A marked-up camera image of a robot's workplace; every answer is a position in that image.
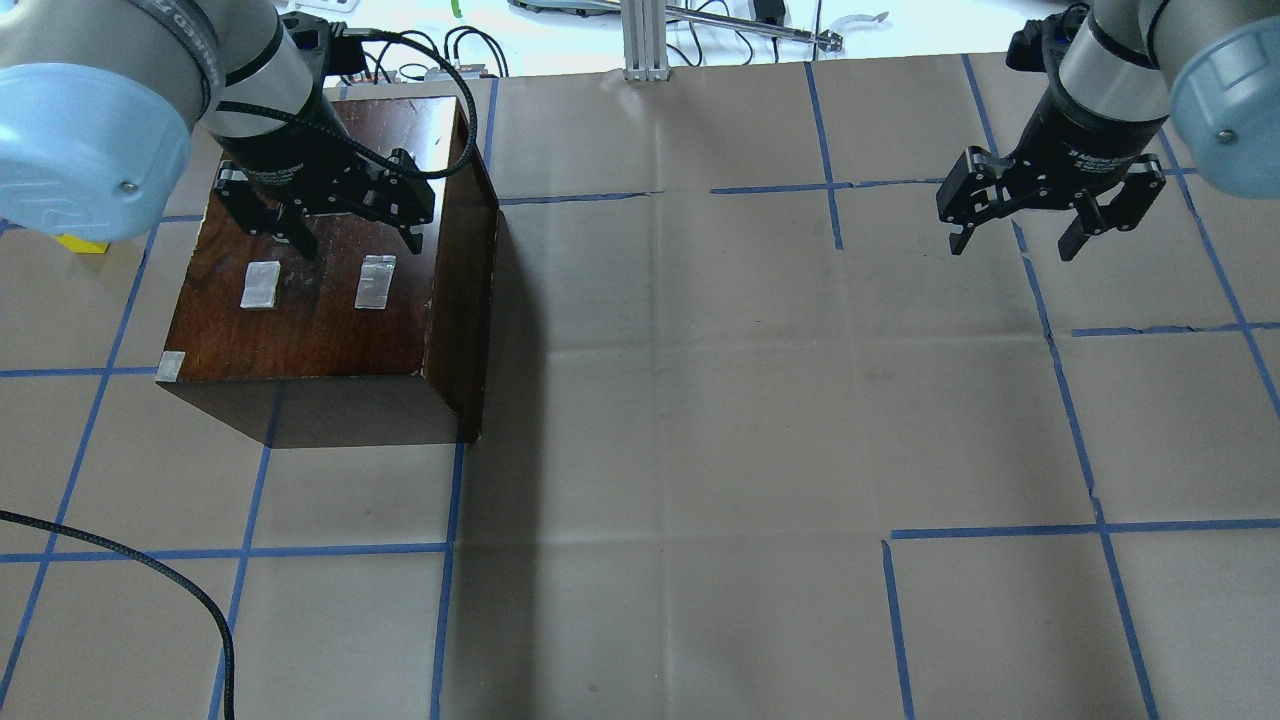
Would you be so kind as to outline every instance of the blue tape line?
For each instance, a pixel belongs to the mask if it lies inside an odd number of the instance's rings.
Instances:
[[[233,548],[209,550],[148,550],[147,555],[156,560],[227,560],[239,557],[239,551]],[[0,565],[19,562],[40,562],[46,556],[40,552],[13,552],[0,555]],[[87,550],[78,552],[55,552],[49,556],[50,562],[114,562],[127,561],[128,557],[102,550]]]
[[[1102,503],[1093,500],[1094,514],[1100,518]],[[1116,551],[1111,544],[1111,534],[1098,533],[1102,541],[1102,556],[1107,561],[1107,574],[1111,575],[1111,589],[1116,596],[1116,606],[1120,610],[1120,625],[1124,628],[1124,639],[1129,644],[1129,657],[1133,660],[1134,675],[1138,678],[1138,689],[1142,692],[1142,703],[1147,707],[1147,720],[1158,720],[1160,711],[1156,708],[1156,694],[1151,689],[1151,678],[1147,676],[1147,662],[1142,657],[1142,646],[1138,643],[1138,630],[1133,625],[1133,614],[1129,611],[1129,597],[1124,589],[1124,580],[1120,579],[1120,565],[1116,562]]]
[[[818,100],[818,83],[813,78],[813,63],[804,64],[805,81],[809,83],[809,102],[813,105],[813,122],[818,128],[818,149],[822,151],[822,176],[827,179],[827,209],[831,211],[831,234],[836,250],[845,249],[845,236],[840,228],[840,206],[836,205],[836,191],[832,187],[831,152],[827,149],[827,126],[822,120],[822,102]]]
[[[129,287],[129,297],[124,302],[124,310],[120,313],[120,323],[115,329],[115,340],[111,342],[111,350],[106,356],[106,365],[101,379],[97,383],[97,392],[93,395],[93,404],[90,406],[88,418],[84,420],[84,430],[81,433],[79,446],[76,448],[76,460],[72,462],[72,469],[67,477],[67,486],[63,489],[63,497],[58,502],[58,514],[54,516],[54,521],[63,524],[67,521],[67,511],[70,507],[72,493],[76,492],[76,483],[79,480],[79,471],[84,464],[84,454],[88,450],[90,438],[93,437],[93,425],[97,423],[97,414],[102,409],[102,398],[106,396],[106,384],[110,379],[110,370],[115,368],[115,359],[120,354],[120,345],[124,343],[124,332],[129,327],[129,316],[133,314],[133,305],[138,300],[138,288],[142,287],[142,274],[147,269],[147,260],[151,258],[151,249],[155,246],[156,233],[160,231],[160,225],[152,225],[151,232],[147,234],[147,243],[142,249],[142,259],[138,261],[138,269],[133,273],[133,284]],[[4,707],[5,698],[9,696],[9,687],[13,682],[13,670],[18,666],[18,660],[22,656],[22,646],[27,638],[27,632],[31,629],[31,620],[36,614],[36,603],[40,601],[40,592],[45,587],[45,577],[49,574],[50,557],[54,555],[54,547],[58,544],[58,534],[49,533],[49,539],[45,542],[45,557],[40,561],[40,568],[36,570],[36,579],[31,584],[31,593],[27,596],[27,606],[22,612],[22,621],[18,625],[18,637],[14,638],[13,648],[9,651],[9,662],[5,665],[4,678],[0,679],[0,708]]]
[[[902,716],[915,720],[915,702],[911,700],[911,675],[906,667],[906,641],[902,638],[902,611],[897,603],[897,575],[893,573],[893,553],[888,543],[881,541],[884,562],[884,589],[888,594],[888,621],[893,629],[893,653],[897,656],[897,684],[902,692]]]
[[[983,133],[987,136],[987,142],[991,145],[992,154],[998,155],[1000,150],[996,147],[996,137],[991,131],[991,119],[987,117],[987,106],[982,100],[982,91],[978,88],[978,78],[973,72],[973,63],[969,61],[969,55],[961,55],[961,61],[964,63],[965,76],[969,78],[969,88],[973,91],[973,100],[978,108],[978,118],[982,120]],[[1178,176],[1179,182],[1185,179]],[[1071,441],[1075,443],[1075,452],[1080,461],[1080,473],[1084,475],[1084,484],[1089,491],[1089,502],[1093,506],[1093,518],[1098,527],[1098,537],[1102,541],[1102,552],[1107,561],[1107,571],[1111,575],[1111,589],[1116,596],[1116,606],[1120,610],[1120,621],[1124,625],[1125,639],[1129,643],[1129,656],[1133,661],[1134,673],[1138,676],[1138,687],[1142,691],[1142,700],[1147,707],[1148,720],[1158,720],[1158,712],[1156,711],[1156,698],[1151,692],[1151,680],[1147,678],[1147,665],[1142,659],[1142,648],[1138,644],[1138,634],[1133,626],[1133,618],[1129,612],[1129,600],[1124,592],[1124,583],[1120,579],[1120,568],[1115,561],[1115,552],[1111,548],[1111,536],[1106,532],[1106,514],[1102,511],[1102,502],[1094,496],[1094,482],[1093,482],[1093,464],[1089,461],[1088,450],[1084,447],[1084,436],[1080,432],[1080,420],[1075,413],[1075,401],[1071,398],[1071,387],[1066,380],[1066,373],[1062,369],[1062,356],[1059,352],[1057,342],[1053,341],[1053,328],[1048,320],[1048,309],[1044,304],[1044,293],[1041,292],[1039,281],[1036,278],[1036,266],[1032,263],[1030,254],[1027,251],[1027,237],[1023,234],[1023,228],[1018,223],[1012,223],[1014,236],[1018,238],[1018,250],[1023,255],[1023,266],[1027,270],[1027,281],[1032,286],[1032,295],[1036,297],[1036,310],[1039,314],[1041,324],[1044,329],[1044,342],[1048,345],[1050,355],[1053,359],[1053,374],[1057,377],[1059,392],[1062,396],[1062,407],[1066,410],[1068,424],[1071,428]]]
[[[818,127],[818,149],[822,151],[822,177],[827,184],[833,182],[831,174],[831,154],[827,150],[827,126],[822,122],[822,102],[818,101],[818,83],[813,78],[813,63],[804,64],[804,77],[809,83],[809,104],[813,105],[813,122]]]
[[[1212,325],[1196,328],[1192,325],[1153,325],[1149,328],[1082,328],[1071,331],[1071,337],[1124,337],[1135,334],[1192,334],[1240,332],[1240,325]]]
[[[250,557],[339,557],[349,555],[430,555],[444,552],[448,543],[443,542],[403,542],[379,544],[316,544],[297,547],[253,547]],[[195,550],[148,550],[147,555],[156,560],[234,560],[241,556],[239,548],[214,547]],[[0,565],[22,562],[104,562],[124,561],[128,557],[109,551],[55,552],[46,556],[42,552],[10,552],[0,555]]]
[[[36,368],[31,370],[0,370],[0,378],[84,378],[95,375],[154,375],[150,368]]]
[[[1091,533],[1198,533],[1215,530],[1275,530],[1280,518],[1239,518],[1228,520],[1151,520],[1088,525],[995,525],[973,528],[911,528],[893,530],[890,539],[963,539],[1009,537],[1087,536]]]
[[[253,532],[257,529],[257,512],[262,506],[262,488],[266,486],[266,470],[271,464],[271,443],[275,442],[275,424],[280,418],[280,398],[283,386],[276,388],[271,405],[271,416],[266,424],[266,438],[262,443],[262,452],[257,460],[257,474],[253,478],[253,495],[248,502],[248,518],[244,520],[244,536],[241,539],[239,561],[236,564],[236,584],[232,587],[232,601],[227,610],[227,626],[236,632],[236,620],[239,618],[239,601],[244,593],[244,575],[248,571],[250,551],[253,547]],[[221,706],[223,682],[225,671],[223,667],[223,653],[218,653],[218,671],[214,675],[214,693],[209,701],[209,720],[218,720],[218,710]]]
[[[484,161],[490,176],[493,174],[493,126],[498,118],[498,78],[492,82],[493,85],[489,86],[489,113],[484,129]]]
[[[431,720],[440,720],[440,693],[444,691],[444,643],[449,629],[449,600],[453,597],[453,543],[458,539],[458,510],[462,502],[462,468],[467,446],[458,439],[453,443],[453,483],[449,492],[449,527],[445,530],[444,569],[440,575],[440,601],[435,615],[435,659],[431,664]]]
[[[1098,525],[996,525],[991,528],[916,528],[893,530],[890,539],[941,539],[941,538],[1015,538],[1087,536],[1098,532]]]
[[[884,187],[888,184],[942,184],[943,178],[897,179],[897,181],[863,181],[855,182],[851,187]]]
[[[1018,250],[1023,255],[1023,269],[1027,270],[1027,282],[1032,286],[1032,296],[1036,299],[1036,311],[1039,314],[1041,325],[1044,331],[1044,342],[1048,345],[1050,356],[1053,359],[1053,375],[1057,378],[1057,389],[1062,396],[1062,409],[1066,410],[1066,420],[1071,428],[1071,442],[1075,445],[1075,455],[1080,462],[1080,473],[1084,475],[1084,487],[1093,497],[1093,462],[1089,461],[1089,452],[1084,447],[1084,433],[1080,430],[1080,420],[1075,413],[1075,400],[1071,397],[1071,387],[1066,382],[1066,372],[1062,369],[1062,355],[1053,341],[1053,327],[1048,320],[1048,307],[1044,304],[1044,293],[1041,291],[1039,279],[1036,277],[1036,265],[1032,264],[1030,254],[1027,250],[1027,236],[1023,227],[1014,225],[1014,237],[1018,238]]]
[[[978,104],[978,119],[982,120],[982,133],[987,137],[987,147],[991,149],[992,155],[1000,155],[1000,149],[996,147],[996,133],[991,131],[991,118],[987,117],[987,105],[982,101],[982,91],[978,90],[978,76],[973,73],[973,63],[969,60],[969,54],[960,55],[960,61],[964,63],[964,74],[969,78],[969,90],[973,91],[973,99]]]
[[[1174,165],[1174,168],[1180,168],[1178,164],[1178,156],[1174,154],[1172,146],[1169,145],[1169,137],[1165,135],[1165,131],[1160,131],[1160,143],[1165,147],[1165,154],[1169,155],[1169,161]],[[1280,418],[1280,393],[1276,392],[1276,384],[1271,378],[1271,370],[1267,368],[1267,363],[1262,357],[1262,350],[1258,347],[1258,341],[1253,337],[1253,329],[1249,327],[1249,322],[1244,316],[1244,309],[1240,306],[1240,300],[1235,296],[1235,291],[1231,288],[1231,281],[1226,277],[1226,269],[1222,268],[1222,261],[1217,258],[1217,250],[1213,247],[1213,240],[1208,234],[1204,219],[1201,218],[1199,210],[1196,209],[1196,201],[1192,199],[1192,190],[1190,186],[1187,184],[1187,177],[1184,174],[1176,174],[1175,179],[1178,181],[1178,187],[1183,191],[1183,200],[1187,201],[1187,209],[1190,210],[1192,218],[1196,219],[1196,228],[1199,231],[1204,252],[1208,255],[1208,260],[1213,265],[1213,273],[1217,274],[1217,282],[1222,286],[1222,293],[1226,295],[1226,301],[1231,306],[1235,322],[1242,328],[1244,342],[1249,347],[1249,354],[1253,355],[1253,364],[1257,366],[1258,377],[1262,378],[1262,387],[1266,388],[1267,397],[1271,400],[1271,409],[1275,411],[1276,416]]]
[[[717,187],[712,188],[712,195],[756,195],[765,192],[809,192],[813,190],[831,190],[838,187],[841,190],[847,190],[854,187],[850,182],[812,182],[805,184],[759,184],[759,186],[746,186],[746,187]]]
[[[499,205],[547,205],[552,202],[600,202],[608,200],[628,200],[631,197],[649,197],[662,195],[660,190],[649,192],[602,192],[594,195],[549,195],[545,197],[507,197],[499,200]]]
[[[113,368],[113,375],[154,375],[160,368],[148,365],[145,368]]]
[[[298,547],[255,547],[250,557],[338,557],[349,555],[429,555],[444,552],[443,542],[401,542],[384,544],[320,544]]]
[[[4,698],[9,692],[9,684],[13,683],[13,674],[18,669],[18,656],[22,655],[22,643],[26,639],[26,635],[18,635],[13,641],[13,648],[9,650],[9,660],[4,665],[4,676],[0,678],[0,707],[4,707]]]
[[[42,368],[35,370],[0,370],[0,378],[76,378],[95,377],[106,368]]]
[[[1110,523],[1108,533],[1185,533],[1211,530],[1280,529],[1280,518],[1242,518],[1236,520],[1157,520],[1147,523]]]
[[[845,249],[845,233],[840,228],[840,208],[836,205],[835,188],[827,188],[827,209],[831,210],[831,234],[836,238],[836,250]]]

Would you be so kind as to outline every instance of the table surface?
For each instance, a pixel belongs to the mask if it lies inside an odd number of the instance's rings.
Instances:
[[[472,83],[511,228],[474,446],[266,451],[154,386],[201,140],[146,237],[0,237],[0,497],[202,584],[243,717],[1274,717],[1280,204],[1162,137],[1135,232],[950,256],[938,178],[1042,86]],[[0,717],[216,711],[200,607],[74,542],[0,528]]]

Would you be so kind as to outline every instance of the black cable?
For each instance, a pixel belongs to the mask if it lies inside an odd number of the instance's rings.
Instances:
[[[452,38],[452,37],[453,37],[453,33],[454,33],[454,32],[460,32],[460,31],[463,31],[463,29],[467,29],[467,28],[470,28],[470,27],[471,27],[471,26],[458,26],[458,27],[451,27],[451,28],[448,29],[448,32],[445,32],[445,33],[444,33],[444,59],[445,59],[445,60],[451,59],[451,56],[449,56],[449,38]]]
[[[392,85],[392,76],[390,73],[387,72],[387,68],[383,67],[383,55],[385,54],[387,54],[387,47],[384,47],[383,54],[376,58],[374,58],[372,53],[365,53],[365,58],[369,58],[370,60],[374,61],[374,85],[378,85],[379,72],[381,72],[383,77],[387,78],[387,85]]]
[[[489,35],[488,32],[484,32],[480,28],[472,27],[472,26],[461,26],[461,27],[456,27],[453,29],[454,31],[457,31],[457,29],[462,31],[462,32],[458,33],[457,37],[453,38],[453,59],[454,59],[454,61],[458,61],[458,63],[462,61],[462,54],[458,50],[460,46],[461,46],[461,44],[462,44],[462,38],[467,37],[468,35],[475,35],[475,36],[480,37],[480,40],[483,40],[484,44],[489,46],[489,51],[493,53],[493,59],[497,60],[497,63],[498,63],[498,76],[499,77],[511,77],[511,68],[507,64],[507,54],[502,50],[502,45],[498,44],[498,41],[492,35]]]
[[[742,63],[742,64],[744,65],[750,65],[751,60],[755,59],[755,47],[751,45],[751,41],[748,40],[746,36],[742,35],[741,32],[739,32],[739,31],[735,29],[733,35],[736,35],[739,40],[741,40],[742,42],[746,44],[746,61]]]
[[[26,525],[37,530],[45,530],[47,533],[58,533],[81,542],[104,547],[111,552],[123,555],[129,560],[151,568],[156,573],[160,573],[165,578],[178,583],[182,589],[195,596],[195,598],[205,606],[205,610],[214,616],[214,624],[218,625],[218,634],[223,638],[223,717],[225,717],[225,720],[236,720],[236,647],[232,641],[232,629],[227,625],[227,618],[223,615],[221,609],[219,609],[218,603],[209,597],[209,593],[200,589],[200,585],[187,579],[187,577],[182,573],[174,570],[164,562],[160,562],[155,557],[151,557],[145,552],[138,552],[137,550],[120,544],[113,539],[104,538],[102,536],[95,536],[93,533],[87,533],[84,530],[60,525],[58,523],[50,523],[49,520],[41,520],[40,518],[19,515],[8,510],[0,510],[0,520]]]
[[[440,55],[438,53],[435,53],[430,47],[422,45],[421,42],[417,42],[416,40],[408,40],[408,38],[406,38],[402,33],[378,31],[369,40],[372,40],[372,41],[379,41],[380,40],[380,41],[394,42],[394,44],[398,44],[398,45],[404,45],[407,47],[412,47],[413,50],[417,50],[419,53],[422,53],[424,55],[426,55],[428,58],[430,58],[431,60],[434,60],[435,63],[438,63],[440,65],[440,68],[444,69],[444,72],[449,73],[449,77],[453,78],[453,82],[457,83],[458,90],[462,92],[462,100],[463,100],[463,102],[467,106],[467,123],[468,123],[468,127],[467,127],[467,145],[462,150],[462,155],[457,159],[457,161],[453,163],[452,165],[449,165],[448,168],[445,168],[443,170],[411,170],[408,168],[402,168],[402,167],[397,165],[396,163],[393,163],[392,160],[388,160],[387,158],[383,158],[376,150],[371,150],[371,149],[361,145],[360,142],[357,142],[356,140],[353,140],[352,137],[349,137],[347,135],[343,135],[340,132],[330,129],[326,126],[321,126],[319,123],[314,123],[314,122],[311,122],[311,120],[308,120],[306,118],[300,118],[300,117],[294,115],[293,113],[285,113],[284,110],[276,110],[275,108],[264,108],[262,105],[251,105],[248,102],[234,102],[234,101],[230,101],[230,100],[223,100],[221,102],[218,104],[218,110],[219,111],[224,111],[224,113],[242,113],[242,114],[246,114],[246,115],[257,115],[260,118],[270,118],[273,120],[280,120],[282,123],[292,123],[292,124],[296,124],[298,127],[305,127],[305,128],[312,129],[315,132],[324,133],[324,135],[326,135],[326,136],[337,140],[338,142],[342,142],[343,145],[351,147],[360,156],[370,160],[371,163],[378,164],[381,168],[392,170],[393,173],[397,173],[397,174],[399,174],[402,177],[415,178],[415,179],[438,179],[438,178],[447,178],[447,177],[449,177],[452,174],[456,174],[456,173],[461,172],[463,168],[466,168],[471,163],[471,158],[475,156],[476,145],[477,145],[477,133],[479,133],[477,128],[479,128],[479,122],[480,122],[479,117],[477,117],[477,113],[476,113],[476,99],[471,95],[471,88],[467,87],[466,81],[462,79],[462,76],[458,73],[458,70],[453,65],[451,65],[448,61],[445,61],[444,58],[440,58]]]
[[[699,5],[696,8],[696,12],[703,12],[704,9],[707,9],[708,5],[713,5],[716,3],[719,3],[724,8],[724,17],[726,18],[733,15],[732,12],[728,9],[727,0],[705,0],[701,5]],[[690,3],[686,1],[685,3],[685,8],[689,8],[689,5],[690,5]],[[691,63],[689,60],[689,55],[685,55],[685,51],[681,50],[680,47],[675,46],[675,45],[667,44],[667,47],[671,49],[671,50],[675,50],[676,54],[680,55],[680,58],[685,61],[686,65],[690,65],[690,67],[701,65],[707,60],[707,58],[703,54],[703,44],[700,42],[700,40],[698,37],[698,29],[695,29],[695,27],[694,27],[695,24],[698,24],[699,20],[675,19],[675,20],[667,20],[667,24],[669,26],[669,24],[681,23],[681,22],[687,22],[689,23],[689,35],[692,36],[692,38],[694,38],[694,46],[698,47],[698,61],[696,63]],[[748,40],[746,36],[742,35],[740,31],[735,29],[733,35],[736,35],[737,38],[741,40],[746,45],[746,61],[742,63],[742,64],[744,65],[750,65],[751,61],[755,60],[755,46],[753,46],[751,41]]]
[[[420,29],[406,29],[401,35],[404,36],[404,37],[411,37],[411,36],[421,37],[422,40],[425,40],[431,46],[431,50],[435,50],[436,53],[440,51],[440,49],[435,45],[435,40],[433,40],[430,35],[426,35],[425,32],[422,32]],[[378,64],[379,65],[383,65],[383,60],[387,58],[387,51],[392,49],[392,45],[394,45],[394,44],[393,42],[388,42],[387,45],[383,45],[381,53],[378,54]],[[401,68],[404,68],[404,67],[408,67],[408,65],[415,65],[415,64],[416,65],[421,65],[421,63],[406,63],[404,65],[401,65]],[[422,68],[424,68],[422,77],[419,78],[419,79],[425,79],[426,78],[426,69],[429,69],[429,68],[426,68],[426,65],[422,65]]]
[[[681,50],[680,47],[676,47],[675,45],[672,45],[672,44],[668,42],[667,44],[667,50],[675,50],[676,55],[680,55],[680,59],[684,60],[686,65],[689,65],[690,68],[694,67],[692,60],[690,60],[689,55],[685,55],[685,51]]]
[[[422,40],[425,40],[431,46],[431,50],[435,50],[436,53],[440,51],[440,47],[435,45],[435,41],[431,40],[431,36],[426,35],[425,32],[422,32],[420,29],[406,29],[401,35],[404,36],[404,37],[413,37],[413,36],[421,37]]]
[[[822,32],[822,0],[818,0],[818,12],[813,17],[813,32],[818,35]],[[813,44],[813,61],[818,61],[818,44]]]
[[[422,74],[420,74],[420,76],[417,76],[417,77],[413,77],[413,76],[411,76],[411,74],[407,74],[407,73],[404,72],[404,68],[422,68]],[[404,64],[403,64],[403,65],[401,65],[401,67],[399,67],[399,69],[398,69],[398,70],[396,70],[396,72],[397,72],[397,73],[398,73],[398,74],[399,74],[399,76],[401,76],[402,78],[404,78],[404,79],[411,79],[411,81],[415,81],[415,82],[422,82],[424,79],[426,79],[426,74],[428,74],[429,72],[431,72],[431,68],[429,68],[429,67],[424,65],[422,63],[404,63]]]

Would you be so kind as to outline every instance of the yellow object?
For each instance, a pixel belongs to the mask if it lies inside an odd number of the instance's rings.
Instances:
[[[110,242],[90,242],[87,240],[81,240],[73,234],[60,234],[54,237],[58,242],[63,243],[63,247],[70,250],[72,252],[78,252],[81,255],[101,255],[106,252],[106,249],[111,246]]]

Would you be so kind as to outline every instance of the metal rod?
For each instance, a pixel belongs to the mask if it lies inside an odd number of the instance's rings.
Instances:
[[[582,5],[591,5],[593,8],[600,8],[604,10],[622,10],[622,3],[618,0],[580,0],[580,3]],[[838,53],[845,46],[845,38],[835,32],[831,32],[829,29],[813,33],[806,29],[771,26],[768,23],[758,23],[755,20],[732,18],[727,15],[716,15],[713,13],[703,13],[699,10],[686,10],[685,8],[676,8],[673,5],[667,5],[667,17],[703,23],[712,27],[754,32],[768,37],[780,37],[782,40],[809,42],[817,45],[818,49],[824,53]]]

